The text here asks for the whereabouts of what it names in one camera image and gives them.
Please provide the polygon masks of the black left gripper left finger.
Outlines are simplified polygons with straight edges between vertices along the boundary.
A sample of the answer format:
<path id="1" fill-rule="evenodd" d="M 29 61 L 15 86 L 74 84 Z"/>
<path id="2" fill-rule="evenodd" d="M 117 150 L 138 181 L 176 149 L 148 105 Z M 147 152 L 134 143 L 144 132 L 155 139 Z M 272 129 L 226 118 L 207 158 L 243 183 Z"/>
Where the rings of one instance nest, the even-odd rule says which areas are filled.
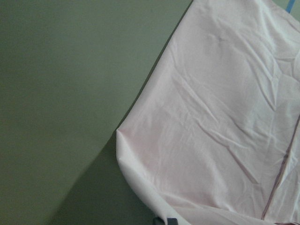
<path id="1" fill-rule="evenodd" d="M 152 220 L 152 224 L 153 225 L 163 225 L 163 220 L 161 218 L 159 218 L 159 217 L 155 217 Z"/>

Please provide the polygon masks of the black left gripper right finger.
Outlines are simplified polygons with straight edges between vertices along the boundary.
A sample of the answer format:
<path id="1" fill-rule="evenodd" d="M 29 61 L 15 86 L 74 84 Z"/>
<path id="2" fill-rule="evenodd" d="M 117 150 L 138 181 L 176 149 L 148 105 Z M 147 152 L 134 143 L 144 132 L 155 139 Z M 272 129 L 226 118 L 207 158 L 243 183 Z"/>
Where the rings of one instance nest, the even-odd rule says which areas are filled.
<path id="1" fill-rule="evenodd" d="M 178 225 L 177 218 L 167 218 L 167 225 Z"/>

